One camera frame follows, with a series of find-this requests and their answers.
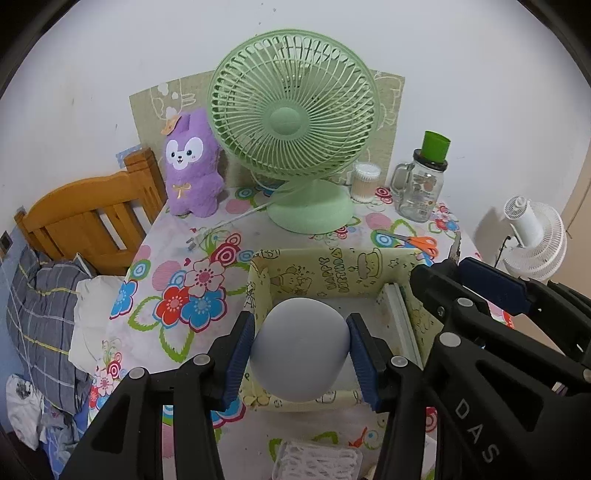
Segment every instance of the white ball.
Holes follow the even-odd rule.
[[[349,342],[347,323],[332,307],[306,298],[285,300],[269,312],[256,335],[252,373],[283,400],[315,400],[335,382]]]

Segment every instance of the glass jar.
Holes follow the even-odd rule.
[[[429,220],[437,198],[443,188],[443,172],[447,161],[427,160],[418,148],[413,154],[414,161],[401,163],[392,176],[392,196],[396,211],[414,222]]]

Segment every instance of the screw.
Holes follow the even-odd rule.
[[[448,346],[450,348],[457,347],[462,342],[462,340],[455,333],[452,332],[443,332],[439,336],[439,341],[442,345]]]
[[[474,302],[473,301],[471,301],[470,299],[465,299],[465,298],[457,299],[457,302],[462,307],[472,307],[474,305]]]
[[[402,368],[408,365],[408,360],[406,360],[403,356],[396,355],[390,359],[390,363],[392,363],[395,367]]]
[[[129,377],[133,378],[134,380],[137,380],[138,378],[142,378],[144,376],[145,370],[143,369],[143,367],[133,367],[130,371],[129,371]]]
[[[206,353],[200,353],[199,355],[196,355],[193,358],[193,363],[195,365],[207,365],[210,360],[211,360],[211,358],[209,358],[209,355],[208,354],[206,354]]]

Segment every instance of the green fan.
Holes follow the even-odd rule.
[[[345,187],[322,178],[362,153],[378,122],[378,94],[361,59],[302,30],[258,35],[232,50],[208,93],[212,130],[255,176],[288,180],[267,211],[281,227],[327,233],[347,224]]]

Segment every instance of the blue gripper pad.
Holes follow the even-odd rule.
[[[460,282],[510,315],[528,313],[525,282],[491,267],[476,258],[465,258],[458,265]]]
[[[246,369],[248,357],[251,354],[252,343],[255,339],[255,318],[250,312],[242,312],[234,328],[237,328],[239,322],[243,322],[242,330],[237,332],[238,340],[236,340],[234,352],[230,358],[226,368],[226,384],[222,400],[229,406],[238,396],[238,390],[242,383],[242,376]]]
[[[373,411],[381,411],[381,399],[378,393],[378,378],[386,370],[367,327],[359,313],[352,313],[347,318],[351,343],[349,353],[355,367],[357,381],[361,387],[363,400]]]

